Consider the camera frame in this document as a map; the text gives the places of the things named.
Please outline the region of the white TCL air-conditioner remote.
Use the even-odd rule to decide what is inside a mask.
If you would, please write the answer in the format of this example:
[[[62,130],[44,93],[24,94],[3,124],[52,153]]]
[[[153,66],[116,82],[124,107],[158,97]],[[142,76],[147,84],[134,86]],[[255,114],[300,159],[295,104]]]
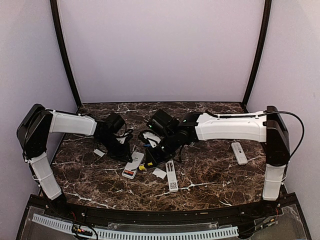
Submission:
[[[138,172],[138,168],[139,168],[141,162],[145,158],[145,154],[141,153],[141,152],[134,151],[132,153],[131,157],[132,157],[132,162],[128,162],[122,172],[122,176],[125,178],[128,178],[130,180],[135,178],[135,176]],[[135,174],[133,176],[126,175],[126,174],[124,174],[125,170],[135,172]]]

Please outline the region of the yellow handled screwdriver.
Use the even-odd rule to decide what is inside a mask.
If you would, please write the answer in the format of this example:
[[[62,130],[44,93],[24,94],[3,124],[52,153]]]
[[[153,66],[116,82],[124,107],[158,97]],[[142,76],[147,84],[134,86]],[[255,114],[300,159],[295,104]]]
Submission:
[[[139,169],[140,171],[145,171],[145,170],[150,169],[150,168],[153,168],[153,167],[154,167],[153,163],[152,163],[152,162],[148,162],[148,163],[145,163],[145,164],[141,164],[141,165],[138,167],[138,169]]]

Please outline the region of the white square battery cover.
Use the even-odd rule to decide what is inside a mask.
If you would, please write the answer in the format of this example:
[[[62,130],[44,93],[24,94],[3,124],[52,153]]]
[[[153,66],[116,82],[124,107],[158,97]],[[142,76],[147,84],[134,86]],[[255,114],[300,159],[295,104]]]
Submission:
[[[164,179],[167,176],[167,172],[164,170],[161,170],[159,168],[155,168],[152,172],[153,175],[155,175],[157,178]]]

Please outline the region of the slim white remote control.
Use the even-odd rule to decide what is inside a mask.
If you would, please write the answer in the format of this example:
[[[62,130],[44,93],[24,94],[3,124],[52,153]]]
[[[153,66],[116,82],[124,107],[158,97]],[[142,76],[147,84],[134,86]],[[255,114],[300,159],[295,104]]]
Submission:
[[[178,181],[177,181],[174,162],[172,160],[168,161],[165,164],[165,168],[166,168],[169,192],[175,193],[179,190],[179,187],[178,187]]]

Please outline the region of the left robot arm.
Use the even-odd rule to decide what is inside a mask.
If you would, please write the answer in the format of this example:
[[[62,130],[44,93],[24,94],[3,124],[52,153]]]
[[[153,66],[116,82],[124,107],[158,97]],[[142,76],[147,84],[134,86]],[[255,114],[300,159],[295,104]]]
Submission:
[[[89,115],[79,115],[48,109],[41,104],[34,104],[16,131],[22,148],[24,161],[35,175],[43,194],[51,201],[51,210],[60,218],[67,218],[70,206],[62,199],[63,191],[58,185],[47,156],[49,134],[66,133],[94,137],[107,150],[107,155],[118,161],[133,161],[130,139],[132,130],[127,129],[122,135],[118,131],[125,126],[125,120],[112,112],[106,120],[99,120]]]

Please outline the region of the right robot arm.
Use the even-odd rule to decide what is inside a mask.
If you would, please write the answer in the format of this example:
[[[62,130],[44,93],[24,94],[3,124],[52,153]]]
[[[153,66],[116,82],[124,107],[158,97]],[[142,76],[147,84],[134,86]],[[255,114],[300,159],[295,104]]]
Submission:
[[[162,139],[145,150],[145,163],[139,170],[155,168],[171,160],[176,151],[191,143],[208,140],[250,140],[264,143],[265,175],[262,201],[255,213],[266,217],[275,208],[284,174],[294,152],[290,151],[289,131],[281,117],[285,111],[268,106],[265,111],[240,114],[187,113],[181,121],[159,109],[147,127]]]

